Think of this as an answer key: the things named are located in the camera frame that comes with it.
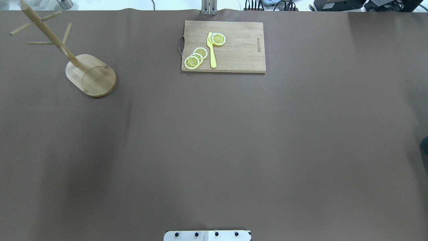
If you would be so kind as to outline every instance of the black cable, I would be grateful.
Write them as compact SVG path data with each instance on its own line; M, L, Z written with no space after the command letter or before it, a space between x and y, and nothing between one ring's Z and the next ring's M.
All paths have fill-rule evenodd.
M425 9L425 11L427 11L427 12L428 12L428 9L427 9L424 5L419 4L419 6L420 6L421 8L423 8L423 9Z
M293 2L293 0L290 0L291 1L291 9L290 9L290 11L296 11L296 4Z
M262 6L263 11L265 10L262 4L262 0L259 0L259 6L257 7L257 11L260 11L260 5Z
M275 9L276 9L276 7L278 6L278 4L280 4L280 3L284 3L284 9L287 7L287 2L288 1L284 1L284 0L281 0L281 1L279 1L279 2L277 2L276 4L275 4L275 7L273 8L273 10L275 11Z

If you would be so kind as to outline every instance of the wooden mug tree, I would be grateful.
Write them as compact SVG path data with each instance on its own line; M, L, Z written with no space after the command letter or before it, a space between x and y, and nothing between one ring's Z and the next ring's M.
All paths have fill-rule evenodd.
M50 42L27 42L27 44L55 45L70 60L65 68L65 75L81 91L92 97L100 97L108 94L114 88L117 77L112 68L89 54L75 56L65 45L71 29L71 23L68 24L62 41L48 27L48 25L44 23L45 21L62 14L62 11L40 18L39 15L37 15L37 13L25 2L25 0L20 1L22 2L21 10L28 18L30 18L31 22L10 32L10 35L14 36L33 24L36 25L48 37Z

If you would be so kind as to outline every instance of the brown table surface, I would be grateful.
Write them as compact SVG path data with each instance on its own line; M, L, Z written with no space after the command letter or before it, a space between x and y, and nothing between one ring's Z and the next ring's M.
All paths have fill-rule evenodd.
M264 22L266 74L181 72L185 20ZM0 12L1 240L428 240L428 14L64 12L119 77L98 99L26 21Z

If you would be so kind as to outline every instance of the white metal plate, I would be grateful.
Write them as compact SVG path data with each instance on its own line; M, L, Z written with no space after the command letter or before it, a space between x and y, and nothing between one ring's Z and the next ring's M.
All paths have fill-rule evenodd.
M251 241L251 231L250 230L168 231L163 236L163 241Z
M334 3L327 3L324 5L324 7L322 7L322 9L331 9L333 8L333 6L334 6Z

